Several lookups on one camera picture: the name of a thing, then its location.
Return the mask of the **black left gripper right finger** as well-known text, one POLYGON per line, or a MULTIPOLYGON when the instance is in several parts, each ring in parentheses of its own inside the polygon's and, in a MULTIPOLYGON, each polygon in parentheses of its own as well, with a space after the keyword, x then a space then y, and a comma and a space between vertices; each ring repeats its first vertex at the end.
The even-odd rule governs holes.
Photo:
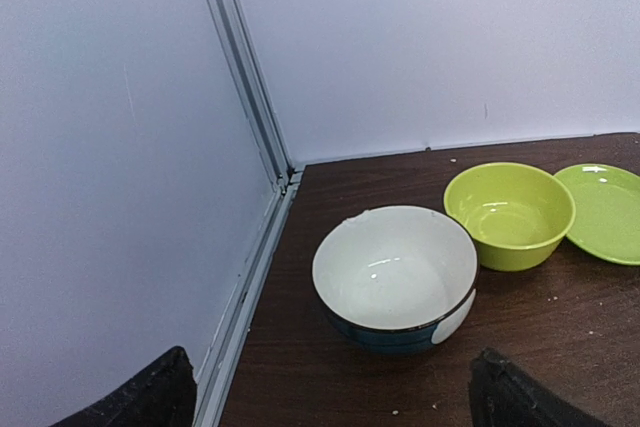
POLYGON ((475 427, 606 427, 529 376, 508 357, 485 348, 470 364, 468 384, 475 427))

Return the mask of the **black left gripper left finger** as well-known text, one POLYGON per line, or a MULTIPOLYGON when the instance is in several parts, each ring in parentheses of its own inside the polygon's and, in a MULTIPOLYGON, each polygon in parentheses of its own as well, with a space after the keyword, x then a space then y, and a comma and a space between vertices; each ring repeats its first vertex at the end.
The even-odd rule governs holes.
POLYGON ((174 346, 99 401, 57 424, 80 427, 191 426, 196 382, 186 350, 174 346))

